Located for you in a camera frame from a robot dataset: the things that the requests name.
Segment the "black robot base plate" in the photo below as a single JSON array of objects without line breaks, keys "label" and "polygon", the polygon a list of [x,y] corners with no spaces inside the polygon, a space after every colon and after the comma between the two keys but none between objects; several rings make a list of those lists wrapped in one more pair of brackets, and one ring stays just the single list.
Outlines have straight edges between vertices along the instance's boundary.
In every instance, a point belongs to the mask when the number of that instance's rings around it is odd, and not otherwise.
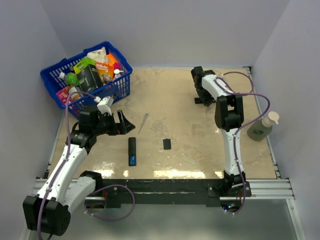
[{"label": "black robot base plate", "polygon": [[106,208],[136,205],[205,205],[221,207],[229,204],[224,198],[247,198],[252,195],[249,182],[240,176],[223,179],[104,179],[95,171],[81,176],[96,180],[95,201],[104,201]]}]

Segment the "black battery cover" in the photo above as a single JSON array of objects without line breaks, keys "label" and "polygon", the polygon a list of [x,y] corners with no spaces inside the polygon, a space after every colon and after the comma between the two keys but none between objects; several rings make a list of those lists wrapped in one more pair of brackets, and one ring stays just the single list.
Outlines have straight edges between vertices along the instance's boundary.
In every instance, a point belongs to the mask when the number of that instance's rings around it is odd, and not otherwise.
[{"label": "black battery cover", "polygon": [[172,149],[171,140],[169,138],[163,139],[163,149],[164,150],[171,150]]}]

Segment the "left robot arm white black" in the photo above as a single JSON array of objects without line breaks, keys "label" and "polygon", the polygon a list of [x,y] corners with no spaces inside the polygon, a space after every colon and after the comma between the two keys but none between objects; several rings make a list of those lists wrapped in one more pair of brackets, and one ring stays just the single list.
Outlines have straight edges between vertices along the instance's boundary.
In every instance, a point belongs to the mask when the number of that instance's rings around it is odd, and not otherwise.
[{"label": "left robot arm white black", "polygon": [[71,221],[72,212],[88,195],[99,196],[106,186],[102,175],[84,171],[72,184],[75,172],[89,155],[101,135],[126,135],[135,129],[121,110],[114,115],[101,107],[88,106],[80,112],[79,121],[70,129],[63,153],[52,174],[35,195],[28,195],[22,203],[26,226],[50,237],[62,236]]}]

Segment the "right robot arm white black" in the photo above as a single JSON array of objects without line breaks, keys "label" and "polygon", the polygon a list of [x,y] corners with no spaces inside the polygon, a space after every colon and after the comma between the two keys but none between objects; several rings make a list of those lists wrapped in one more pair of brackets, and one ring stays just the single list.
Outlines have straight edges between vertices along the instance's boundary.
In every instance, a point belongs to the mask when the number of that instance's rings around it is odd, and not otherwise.
[{"label": "right robot arm white black", "polygon": [[224,171],[218,192],[233,197],[247,193],[246,174],[241,160],[240,131],[244,122],[243,98],[232,91],[222,77],[213,70],[196,66],[191,70],[194,87],[205,106],[215,103],[214,121],[220,129],[224,143]]}]

